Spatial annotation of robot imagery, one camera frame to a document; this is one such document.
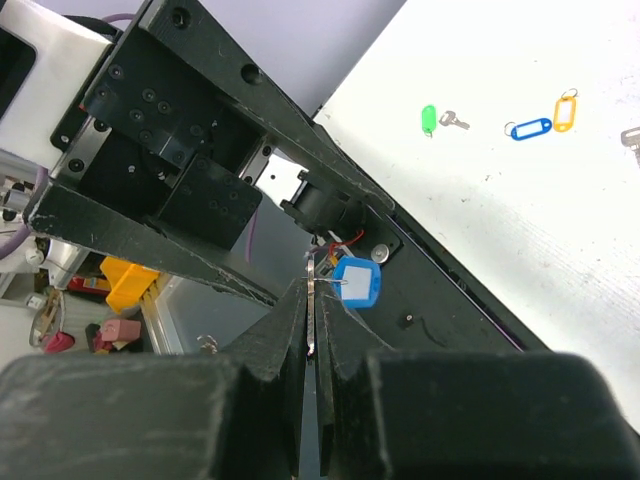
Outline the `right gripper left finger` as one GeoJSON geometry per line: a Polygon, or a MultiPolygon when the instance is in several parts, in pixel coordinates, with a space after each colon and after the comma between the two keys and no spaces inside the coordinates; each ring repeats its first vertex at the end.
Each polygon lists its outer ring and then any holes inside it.
{"type": "Polygon", "coordinates": [[[214,354],[32,355],[1,374],[5,479],[290,479],[306,284],[214,354]]]}

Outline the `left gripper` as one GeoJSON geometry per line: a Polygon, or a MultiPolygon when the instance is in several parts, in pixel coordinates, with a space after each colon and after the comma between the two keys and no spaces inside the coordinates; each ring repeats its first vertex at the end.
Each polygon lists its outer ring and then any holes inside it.
{"type": "Polygon", "coordinates": [[[232,109],[310,172],[394,210],[200,2],[146,1],[138,25],[89,29],[110,46],[53,134],[67,159],[25,209],[34,233],[275,305],[277,283],[226,251],[253,239],[262,200],[247,166],[263,137],[232,109]]]}

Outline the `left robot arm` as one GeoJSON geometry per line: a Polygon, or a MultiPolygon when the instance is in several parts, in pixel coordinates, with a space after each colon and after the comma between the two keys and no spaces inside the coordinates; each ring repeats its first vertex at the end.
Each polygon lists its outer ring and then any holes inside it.
{"type": "Polygon", "coordinates": [[[272,150],[302,166],[283,202],[303,230],[350,237],[393,200],[196,1],[147,1],[74,97],[76,133],[28,207],[45,237],[274,304],[232,249],[272,150]]]}

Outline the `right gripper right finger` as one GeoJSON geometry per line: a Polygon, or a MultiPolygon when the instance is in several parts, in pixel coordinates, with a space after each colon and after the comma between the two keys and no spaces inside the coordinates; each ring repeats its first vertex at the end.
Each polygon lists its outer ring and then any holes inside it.
{"type": "Polygon", "coordinates": [[[316,293],[321,471],[331,479],[635,479],[603,377],[558,353],[398,350],[316,293]]]}

